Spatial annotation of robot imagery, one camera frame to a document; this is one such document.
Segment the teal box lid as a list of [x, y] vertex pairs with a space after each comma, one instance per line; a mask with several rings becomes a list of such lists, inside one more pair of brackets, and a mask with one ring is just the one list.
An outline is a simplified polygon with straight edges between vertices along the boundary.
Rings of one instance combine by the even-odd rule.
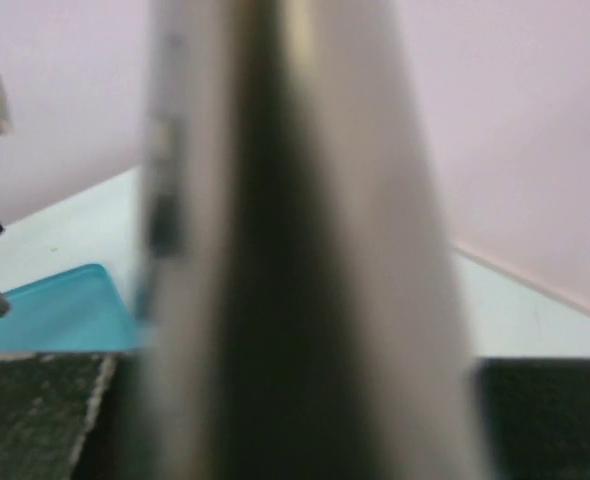
[[140, 345], [137, 324], [107, 270], [86, 264], [5, 293], [0, 353], [119, 352]]

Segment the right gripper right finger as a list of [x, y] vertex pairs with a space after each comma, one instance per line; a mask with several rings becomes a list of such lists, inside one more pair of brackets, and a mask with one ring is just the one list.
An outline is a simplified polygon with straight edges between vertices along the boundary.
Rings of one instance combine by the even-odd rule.
[[489, 358], [476, 380], [500, 479], [590, 479], [590, 359]]

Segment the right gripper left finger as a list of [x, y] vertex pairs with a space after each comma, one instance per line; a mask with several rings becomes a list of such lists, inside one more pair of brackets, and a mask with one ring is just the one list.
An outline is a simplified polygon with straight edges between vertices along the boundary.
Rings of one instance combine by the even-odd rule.
[[0, 479], [142, 479], [128, 353], [1, 353]]

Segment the metal tongs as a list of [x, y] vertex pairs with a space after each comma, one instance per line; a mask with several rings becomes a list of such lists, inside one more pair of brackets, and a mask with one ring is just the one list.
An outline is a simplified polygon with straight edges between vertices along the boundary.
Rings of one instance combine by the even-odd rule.
[[390, 1], [155, 1], [155, 479], [492, 479]]

